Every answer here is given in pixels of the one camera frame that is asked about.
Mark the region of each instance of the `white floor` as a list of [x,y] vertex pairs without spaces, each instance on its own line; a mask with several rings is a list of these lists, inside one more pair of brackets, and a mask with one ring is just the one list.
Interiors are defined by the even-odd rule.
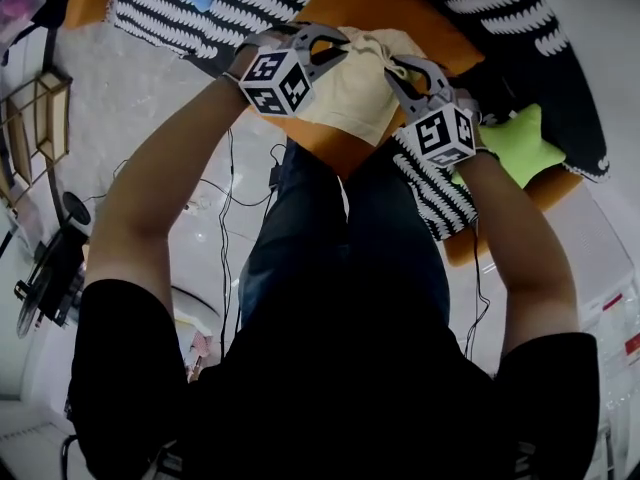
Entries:
[[[11,47],[7,66],[0,67],[0,92],[3,96],[32,80],[42,71],[46,38],[47,31],[39,29]],[[15,101],[22,106],[28,99],[28,95],[21,93],[16,95]],[[39,215],[47,215],[47,224],[54,226],[53,230],[57,229],[51,191],[46,178],[36,183],[28,199],[33,203],[33,207],[38,209]],[[28,206],[27,198],[23,199],[22,203]],[[38,238],[50,238],[50,229],[48,225],[46,227],[47,229],[39,229],[43,236],[39,233]],[[0,212],[0,236],[4,237],[10,229],[12,223],[8,214]],[[9,243],[0,259],[0,398],[20,395],[25,364],[32,348],[33,330],[23,339],[18,338],[16,333],[23,304],[13,291],[17,281],[28,278],[32,264],[33,258],[20,238],[14,238]]]
[[[57,176],[65,190],[82,199],[104,194],[118,164],[211,80],[169,50],[153,47],[107,24],[60,30],[55,59],[74,79],[70,154],[59,164]],[[284,142],[284,133],[251,113],[243,115],[233,131],[234,196],[244,202],[259,201],[268,193],[268,175],[273,166],[269,150]],[[283,149],[277,148],[277,156],[282,153]],[[227,188],[229,162],[228,147],[223,142],[204,177]],[[218,214],[224,198],[213,187],[201,184],[192,198],[197,203],[197,215],[183,214],[170,240],[174,284],[198,294],[216,308],[222,306]],[[93,202],[88,203],[92,211]],[[255,242],[263,213],[264,206],[231,206],[226,224],[234,280]],[[482,267],[488,263],[488,257],[482,258]],[[492,306],[478,328],[474,360],[488,371],[495,371],[504,326],[504,288],[495,270],[481,275],[483,293],[491,298]],[[449,283],[451,326],[464,344],[474,320],[474,267],[449,269]],[[237,310],[236,293],[234,283],[233,311]],[[229,329],[227,339],[232,332]]]

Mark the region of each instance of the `blue jeans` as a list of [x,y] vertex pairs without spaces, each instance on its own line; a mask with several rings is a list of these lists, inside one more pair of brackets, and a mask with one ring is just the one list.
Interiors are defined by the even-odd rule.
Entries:
[[449,285],[442,258],[393,163],[396,147],[387,141],[345,184],[347,221],[337,176],[288,139],[278,200],[240,276],[243,325],[275,286],[311,264],[332,268],[345,262],[352,268],[381,265],[402,272],[403,286],[418,294],[418,304],[436,309],[448,324]]

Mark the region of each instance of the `pillow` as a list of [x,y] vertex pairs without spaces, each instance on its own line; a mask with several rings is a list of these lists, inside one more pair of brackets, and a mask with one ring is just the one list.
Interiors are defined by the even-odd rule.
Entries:
[[[506,123],[480,126],[484,145],[500,158],[500,164],[524,188],[531,178],[546,168],[564,162],[566,155],[542,139],[542,109],[529,105]],[[463,185],[456,172],[453,182]]]

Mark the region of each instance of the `hand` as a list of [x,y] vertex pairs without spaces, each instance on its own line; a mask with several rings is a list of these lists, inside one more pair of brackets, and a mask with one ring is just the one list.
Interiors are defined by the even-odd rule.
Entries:
[[[296,29],[302,28],[304,25],[301,23],[291,22],[287,23],[290,27],[295,27]],[[290,36],[278,30],[277,28],[270,28],[260,34],[269,35],[271,37],[275,37],[276,39],[280,39],[281,41],[287,40]],[[238,79],[241,79],[244,74],[247,72],[247,69],[251,66],[253,59],[255,59],[258,54],[258,48],[253,45],[246,45],[243,47],[236,58],[231,63],[231,67],[227,70],[227,72]]]
[[[466,89],[456,89],[456,99],[473,99],[471,93]],[[473,118],[471,119],[471,123],[473,125],[473,136],[475,138],[475,145],[477,148],[485,147],[484,142],[482,142],[482,138],[480,137],[480,129],[478,128],[478,119],[476,113],[474,113]]]

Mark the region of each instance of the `orange cushion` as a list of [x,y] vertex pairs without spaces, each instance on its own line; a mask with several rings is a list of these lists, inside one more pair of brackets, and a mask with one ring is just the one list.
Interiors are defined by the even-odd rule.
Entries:
[[[427,57],[453,74],[464,73],[484,57],[426,0],[311,0],[296,16],[333,27],[361,30],[393,28],[406,31]],[[280,126],[289,137],[311,151],[346,179],[374,150],[363,140],[342,130],[300,119],[265,118]],[[398,108],[383,138],[404,122]]]

